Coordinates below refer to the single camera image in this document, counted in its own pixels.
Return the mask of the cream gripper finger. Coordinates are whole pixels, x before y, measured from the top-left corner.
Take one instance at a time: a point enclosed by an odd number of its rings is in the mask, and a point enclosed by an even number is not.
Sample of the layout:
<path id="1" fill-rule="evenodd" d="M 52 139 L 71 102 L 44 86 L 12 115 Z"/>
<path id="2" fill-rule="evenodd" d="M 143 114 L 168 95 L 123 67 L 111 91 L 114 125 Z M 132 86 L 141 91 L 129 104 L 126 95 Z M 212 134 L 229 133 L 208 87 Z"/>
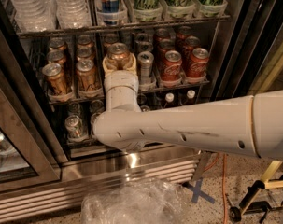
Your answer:
<path id="1" fill-rule="evenodd" d="M 102 66 L 106 77 L 117 70 L 117 63 L 109 59 L 107 56 L 103 59 Z"/>
<path id="2" fill-rule="evenodd" d="M 137 72 L 136 57 L 133 53 L 130 54 L 128 62 L 123 66 L 123 69 L 132 73 Z"/>

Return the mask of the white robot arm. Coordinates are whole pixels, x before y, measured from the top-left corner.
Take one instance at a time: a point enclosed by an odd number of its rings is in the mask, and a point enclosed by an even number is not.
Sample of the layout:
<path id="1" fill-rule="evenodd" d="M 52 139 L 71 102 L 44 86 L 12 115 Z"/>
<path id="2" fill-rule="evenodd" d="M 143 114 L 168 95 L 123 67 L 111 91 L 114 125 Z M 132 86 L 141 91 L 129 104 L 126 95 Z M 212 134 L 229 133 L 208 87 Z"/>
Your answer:
<path id="1" fill-rule="evenodd" d="M 103 59 L 106 111 L 93 124 L 101 143 L 135 152 L 147 143 L 283 161 L 283 90 L 143 112 L 136 62 L 119 70 Z"/>

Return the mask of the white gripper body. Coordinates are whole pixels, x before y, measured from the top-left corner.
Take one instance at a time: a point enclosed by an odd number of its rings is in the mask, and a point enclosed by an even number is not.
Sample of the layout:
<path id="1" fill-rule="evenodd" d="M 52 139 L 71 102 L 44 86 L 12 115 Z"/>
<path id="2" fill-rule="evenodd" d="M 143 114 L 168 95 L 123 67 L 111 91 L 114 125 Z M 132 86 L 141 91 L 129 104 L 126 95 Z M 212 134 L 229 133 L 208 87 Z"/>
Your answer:
<path id="1" fill-rule="evenodd" d="M 116 87 L 128 87 L 133 90 L 138 89 L 138 76 L 130 71 L 118 70 L 105 77 L 105 89 L 110 90 Z"/>

